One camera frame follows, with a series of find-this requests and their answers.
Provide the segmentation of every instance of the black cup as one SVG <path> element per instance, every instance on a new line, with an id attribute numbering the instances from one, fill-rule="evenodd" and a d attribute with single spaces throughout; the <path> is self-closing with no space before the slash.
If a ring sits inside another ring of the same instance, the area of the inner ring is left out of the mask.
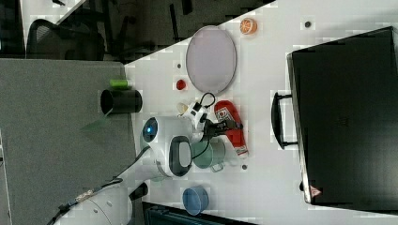
<path id="1" fill-rule="evenodd" d="M 117 91 L 104 90 L 100 95 L 102 112 L 111 113 L 137 113 L 143 107 L 143 98 L 136 90 Z"/>

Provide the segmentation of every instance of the blue cup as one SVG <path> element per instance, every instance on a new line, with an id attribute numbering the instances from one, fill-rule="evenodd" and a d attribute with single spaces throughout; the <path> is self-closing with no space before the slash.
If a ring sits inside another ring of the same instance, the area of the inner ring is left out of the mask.
<path id="1" fill-rule="evenodd" d="M 208 207 L 207 192 L 201 186 L 187 188 L 182 194 L 182 202 L 187 212 L 196 216 Z"/>

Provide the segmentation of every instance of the briefcase handle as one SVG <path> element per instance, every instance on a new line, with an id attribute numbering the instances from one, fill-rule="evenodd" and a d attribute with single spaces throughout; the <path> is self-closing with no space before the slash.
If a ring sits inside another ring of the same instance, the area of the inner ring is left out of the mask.
<path id="1" fill-rule="evenodd" d="M 271 123 L 272 130 L 274 132 L 276 141 L 284 149 L 288 145 L 298 144 L 298 142 L 285 142 L 283 137 L 283 122 L 282 122 L 282 114 L 281 114 L 281 105 L 279 101 L 285 98 L 291 98 L 292 95 L 279 95 L 278 92 L 275 93 L 274 99 L 272 101 L 271 108 Z"/>

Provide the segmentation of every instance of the warning triangle label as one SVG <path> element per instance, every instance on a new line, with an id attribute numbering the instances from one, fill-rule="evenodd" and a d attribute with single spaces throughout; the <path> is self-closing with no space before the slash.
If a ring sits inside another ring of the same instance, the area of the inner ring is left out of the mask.
<path id="1" fill-rule="evenodd" d="M 315 187 L 310 186 L 311 196 L 316 197 L 322 194 L 322 191 L 316 189 Z"/>

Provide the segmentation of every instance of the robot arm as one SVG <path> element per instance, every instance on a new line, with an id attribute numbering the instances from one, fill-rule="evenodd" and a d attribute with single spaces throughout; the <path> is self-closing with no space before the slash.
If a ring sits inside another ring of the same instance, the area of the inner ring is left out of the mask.
<path id="1" fill-rule="evenodd" d="M 234 121 L 213 124 L 207 120 L 207 108 L 193 102 L 182 116 L 147 120 L 142 131 L 147 147 L 136 160 L 113 182 L 60 206 L 60 213 L 49 225 L 126 225 L 132 213 L 129 195 L 145 180 L 185 175 L 194 157 L 190 143 L 209 141 L 228 129 L 242 128 Z"/>

